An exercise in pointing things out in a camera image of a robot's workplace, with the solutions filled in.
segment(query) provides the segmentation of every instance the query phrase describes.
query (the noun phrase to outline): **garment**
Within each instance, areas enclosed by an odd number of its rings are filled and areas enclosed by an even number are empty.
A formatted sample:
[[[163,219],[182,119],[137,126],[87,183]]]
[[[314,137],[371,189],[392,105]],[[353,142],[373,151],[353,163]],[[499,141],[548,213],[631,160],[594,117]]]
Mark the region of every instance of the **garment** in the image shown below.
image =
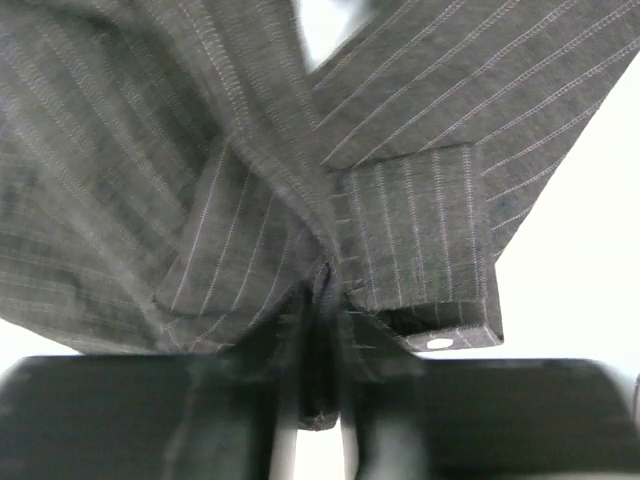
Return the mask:
[[[406,0],[308,73],[286,0],[0,5],[0,317],[208,353],[301,291],[503,341],[495,262],[640,47],[640,0]]]

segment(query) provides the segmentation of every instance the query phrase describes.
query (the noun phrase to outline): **dark gray fabric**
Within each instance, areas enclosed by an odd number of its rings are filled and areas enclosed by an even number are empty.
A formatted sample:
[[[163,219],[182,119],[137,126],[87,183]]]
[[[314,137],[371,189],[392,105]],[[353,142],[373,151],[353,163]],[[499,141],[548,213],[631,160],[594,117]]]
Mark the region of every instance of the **dark gray fabric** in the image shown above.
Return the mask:
[[[0,316],[211,352],[306,285],[498,344],[495,261],[639,48],[640,0],[390,1],[309,74],[286,0],[4,1]]]

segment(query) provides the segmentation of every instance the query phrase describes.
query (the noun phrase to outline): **clothing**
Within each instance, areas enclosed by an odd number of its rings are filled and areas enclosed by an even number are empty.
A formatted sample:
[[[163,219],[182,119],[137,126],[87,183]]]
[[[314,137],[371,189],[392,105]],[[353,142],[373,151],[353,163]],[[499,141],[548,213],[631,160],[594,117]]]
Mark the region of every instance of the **clothing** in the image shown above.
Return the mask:
[[[640,0],[389,1],[304,69],[285,0],[0,5],[0,317],[208,353],[299,292],[503,341],[495,261],[640,48]]]

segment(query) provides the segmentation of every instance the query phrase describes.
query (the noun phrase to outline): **button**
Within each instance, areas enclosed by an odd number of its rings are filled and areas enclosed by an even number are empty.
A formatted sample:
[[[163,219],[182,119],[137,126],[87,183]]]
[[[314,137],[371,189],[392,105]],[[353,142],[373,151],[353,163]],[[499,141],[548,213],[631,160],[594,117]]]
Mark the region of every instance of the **button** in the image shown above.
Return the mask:
[[[427,348],[429,350],[440,350],[443,348],[449,348],[453,345],[453,340],[450,338],[434,338],[427,342]]]

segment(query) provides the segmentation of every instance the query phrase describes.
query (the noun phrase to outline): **white surface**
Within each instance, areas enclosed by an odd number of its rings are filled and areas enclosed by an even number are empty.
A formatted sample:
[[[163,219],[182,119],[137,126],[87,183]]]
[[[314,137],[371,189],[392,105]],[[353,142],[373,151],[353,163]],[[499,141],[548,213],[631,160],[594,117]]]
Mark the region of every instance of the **white surface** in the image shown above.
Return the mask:
[[[314,67],[362,24],[363,0],[306,1]],[[431,358],[578,357],[605,362],[625,392],[640,372],[640,58],[611,92],[498,262],[506,342]],[[0,321],[0,369],[72,350]],[[342,479],[338,429],[300,432],[296,478]]]

